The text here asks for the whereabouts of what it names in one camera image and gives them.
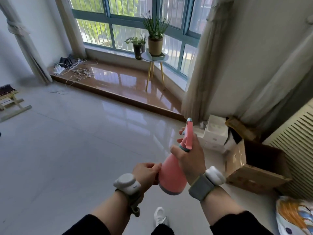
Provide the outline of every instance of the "potted plant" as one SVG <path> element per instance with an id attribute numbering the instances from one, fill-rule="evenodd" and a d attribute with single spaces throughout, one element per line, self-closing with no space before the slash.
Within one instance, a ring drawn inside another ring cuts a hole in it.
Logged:
<path id="1" fill-rule="evenodd" d="M 152 56 L 160 56 L 162 53 L 164 33 L 170 22 L 167 22 L 165 17 L 163 19 L 162 17 L 156 18 L 154 21 L 154 19 L 151 17 L 150 11 L 147 17 L 144 15 L 143 17 L 143 24 L 149 33 L 149 53 Z"/>
<path id="2" fill-rule="evenodd" d="M 146 50 L 146 41 L 147 37 L 145 34 L 141 35 L 140 38 L 138 37 L 129 37 L 126 39 L 124 42 L 129 44 L 132 43 L 134 47 L 134 52 L 135 52 L 135 58 L 138 60 L 141 60 L 141 54 L 145 52 Z"/>

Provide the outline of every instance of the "hand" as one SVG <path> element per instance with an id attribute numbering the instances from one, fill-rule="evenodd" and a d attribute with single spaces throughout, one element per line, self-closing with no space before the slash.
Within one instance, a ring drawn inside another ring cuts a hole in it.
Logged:
<path id="1" fill-rule="evenodd" d="M 176 145 L 171 146 L 171 153 L 179 160 L 179 166 L 185 173 L 188 183 L 191 185 L 200 174 L 205 173 L 204 152 L 200 146 L 197 135 L 194 133 L 192 149 L 187 153 Z"/>
<path id="2" fill-rule="evenodd" d="M 161 170 L 161 163 L 153 162 L 138 163 L 132 174 L 141 185 L 142 193 L 145 193 L 152 185 L 158 185 L 158 173 Z"/>

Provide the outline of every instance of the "plant pot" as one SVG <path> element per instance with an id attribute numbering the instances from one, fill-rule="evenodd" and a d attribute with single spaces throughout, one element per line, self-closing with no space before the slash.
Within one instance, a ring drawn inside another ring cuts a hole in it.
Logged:
<path id="1" fill-rule="evenodd" d="M 149 37 L 148 43 L 151 56 L 160 56 L 162 53 L 163 37 L 161 39 L 153 39 Z"/>
<path id="2" fill-rule="evenodd" d="M 141 60 L 141 54 L 145 52 L 146 45 L 145 44 L 135 44 L 133 43 L 134 52 L 135 52 L 135 58 L 138 60 Z"/>

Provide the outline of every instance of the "open cardboard box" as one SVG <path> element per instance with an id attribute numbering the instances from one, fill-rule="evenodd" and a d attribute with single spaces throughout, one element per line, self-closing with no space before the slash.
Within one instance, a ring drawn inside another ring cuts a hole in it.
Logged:
<path id="1" fill-rule="evenodd" d="M 227 183 L 257 194 L 291 181 L 282 150 L 248 140 L 227 154 L 225 172 Z"/>

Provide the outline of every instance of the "tan plant pot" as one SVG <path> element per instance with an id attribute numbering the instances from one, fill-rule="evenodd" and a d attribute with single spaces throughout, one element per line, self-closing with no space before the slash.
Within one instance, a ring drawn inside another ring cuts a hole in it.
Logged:
<path id="1" fill-rule="evenodd" d="M 162 53 L 163 37 L 161 39 L 148 39 L 149 53 L 152 56 L 159 56 Z"/>

